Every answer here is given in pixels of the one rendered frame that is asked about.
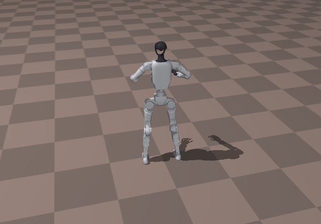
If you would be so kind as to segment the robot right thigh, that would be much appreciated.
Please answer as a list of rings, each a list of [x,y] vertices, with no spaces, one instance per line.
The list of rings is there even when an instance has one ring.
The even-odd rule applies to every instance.
[[[172,97],[167,97],[167,113],[170,121],[170,132],[176,133],[176,108],[175,100]]]

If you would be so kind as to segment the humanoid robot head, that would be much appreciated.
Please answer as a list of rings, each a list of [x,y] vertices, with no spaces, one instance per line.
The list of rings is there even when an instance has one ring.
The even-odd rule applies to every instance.
[[[156,60],[156,62],[166,62],[167,60],[164,59],[164,53],[165,53],[165,50],[167,49],[166,43],[162,42],[162,41],[159,41],[159,42],[157,42],[155,44],[154,47],[155,47],[155,52],[158,55],[158,59]],[[158,54],[157,51],[156,51],[157,49],[160,50],[160,51],[162,51],[164,49],[164,51],[163,51],[162,54]]]

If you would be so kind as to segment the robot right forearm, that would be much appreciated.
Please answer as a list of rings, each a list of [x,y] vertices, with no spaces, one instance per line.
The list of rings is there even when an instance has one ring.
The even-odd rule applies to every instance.
[[[183,76],[184,76],[184,74],[182,74],[182,73],[180,73],[180,72],[176,72],[177,73],[177,76],[175,76],[175,77],[181,77],[181,78],[184,78]]]

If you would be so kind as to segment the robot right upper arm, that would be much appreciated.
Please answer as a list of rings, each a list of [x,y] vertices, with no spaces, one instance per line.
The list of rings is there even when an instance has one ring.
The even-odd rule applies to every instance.
[[[179,64],[177,61],[171,61],[172,68],[177,69],[180,73],[184,74],[185,79],[189,79],[191,77],[191,73],[186,70],[185,67],[183,67],[181,64]]]

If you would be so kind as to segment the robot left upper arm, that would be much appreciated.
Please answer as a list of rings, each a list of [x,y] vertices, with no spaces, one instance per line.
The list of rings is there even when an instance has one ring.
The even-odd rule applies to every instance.
[[[138,77],[140,77],[145,71],[151,69],[152,62],[145,62],[143,65],[136,71],[136,73],[130,78],[132,82],[138,81]]]

